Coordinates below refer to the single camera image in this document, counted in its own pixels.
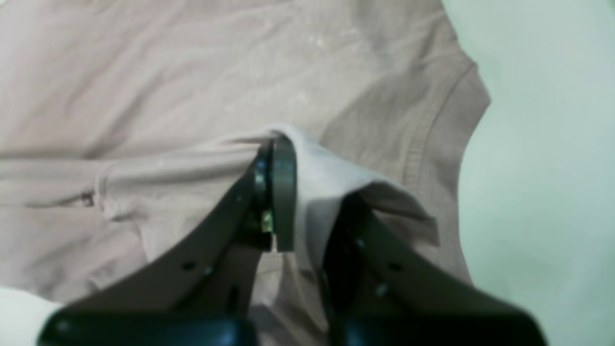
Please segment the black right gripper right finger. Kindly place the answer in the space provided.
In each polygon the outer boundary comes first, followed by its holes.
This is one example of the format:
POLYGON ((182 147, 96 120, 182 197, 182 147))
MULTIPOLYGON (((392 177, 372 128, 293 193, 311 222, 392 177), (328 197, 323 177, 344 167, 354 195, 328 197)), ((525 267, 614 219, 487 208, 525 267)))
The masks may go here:
POLYGON ((320 270, 331 346, 544 346, 522 309, 444 273, 359 194, 341 204, 320 270))

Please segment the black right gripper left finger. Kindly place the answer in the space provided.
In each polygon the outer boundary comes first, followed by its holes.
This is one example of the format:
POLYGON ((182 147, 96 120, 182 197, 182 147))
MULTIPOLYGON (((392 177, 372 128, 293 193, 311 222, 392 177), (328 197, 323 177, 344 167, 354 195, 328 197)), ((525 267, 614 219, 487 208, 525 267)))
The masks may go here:
POLYGON ((296 154, 278 136, 196 228, 145 267, 46 322, 40 346, 257 346, 261 255, 294 250, 296 154))

